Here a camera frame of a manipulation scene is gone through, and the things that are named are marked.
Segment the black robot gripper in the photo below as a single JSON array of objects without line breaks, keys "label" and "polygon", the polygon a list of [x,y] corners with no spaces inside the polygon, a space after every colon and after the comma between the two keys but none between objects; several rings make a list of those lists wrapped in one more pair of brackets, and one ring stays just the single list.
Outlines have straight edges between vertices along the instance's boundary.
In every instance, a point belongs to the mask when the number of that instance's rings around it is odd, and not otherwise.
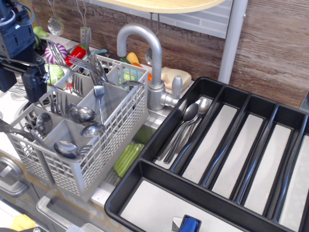
[{"label": "black robot gripper", "polygon": [[44,60],[36,53],[32,23],[35,14],[17,0],[0,2],[0,90],[8,91],[17,83],[19,73],[30,103],[47,92]]}]

